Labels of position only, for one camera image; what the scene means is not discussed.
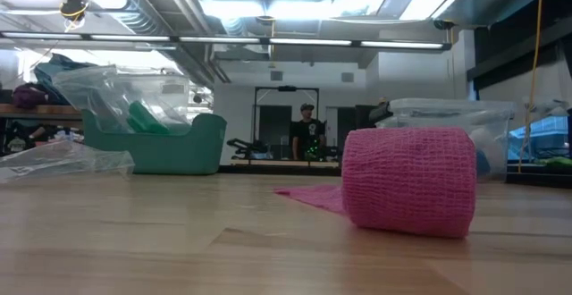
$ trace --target pink cohesive bandage roll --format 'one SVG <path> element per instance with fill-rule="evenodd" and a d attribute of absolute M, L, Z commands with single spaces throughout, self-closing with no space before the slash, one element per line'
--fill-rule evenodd
<path fill-rule="evenodd" d="M 475 212 L 475 146 L 461 129 L 352 131 L 343 206 L 359 227 L 460 238 Z"/>

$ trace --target plastic bin lid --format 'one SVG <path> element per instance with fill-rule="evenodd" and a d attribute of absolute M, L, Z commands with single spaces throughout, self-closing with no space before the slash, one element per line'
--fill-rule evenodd
<path fill-rule="evenodd" d="M 397 114 L 413 110 L 451 111 L 460 113 L 478 111 L 512 112 L 513 102 L 467 101 L 462 99 L 402 98 L 390 102 L 391 111 Z"/>

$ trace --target teal plastic tray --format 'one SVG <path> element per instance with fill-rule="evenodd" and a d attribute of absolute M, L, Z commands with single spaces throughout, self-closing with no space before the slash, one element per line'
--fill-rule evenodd
<path fill-rule="evenodd" d="M 140 174 L 213 174 L 223 152 L 226 121 L 200 114 L 184 135 L 102 132 L 90 111 L 82 111 L 85 144 L 104 151 L 129 151 Z"/>

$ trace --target green object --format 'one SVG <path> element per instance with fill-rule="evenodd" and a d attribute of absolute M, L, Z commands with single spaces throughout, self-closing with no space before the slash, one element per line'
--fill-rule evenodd
<path fill-rule="evenodd" d="M 538 160 L 539 164 L 545 164 L 550 167 L 569 167 L 572 166 L 572 160 L 563 156 L 555 156 L 549 159 Z"/>
<path fill-rule="evenodd" d="M 129 151 L 134 173 L 212 174 L 218 171 L 226 121 L 218 115 L 200 114 L 183 135 L 106 133 L 95 116 L 81 111 L 85 144 L 104 151 Z"/>
<path fill-rule="evenodd" d="M 169 129 L 161 124 L 141 102 L 129 105 L 127 123 L 137 133 L 169 134 Z"/>

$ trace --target clear plastic bag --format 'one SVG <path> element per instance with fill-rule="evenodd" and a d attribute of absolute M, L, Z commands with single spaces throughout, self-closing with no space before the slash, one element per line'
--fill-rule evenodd
<path fill-rule="evenodd" d="M 72 141 L 60 141 L 0 158 L 0 183 L 71 173 L 133 172 L 129 152 L 106 152 Z"/>
<path fill-rule="evenodd" d="M 182 76 L 104 66 L 60 72 L 54 85 L 76 109 L 93 113 L 104 132 L 153 133 L 138 126 L 146 122 L 160 134 L 189 130 L 189 80 Z"/>

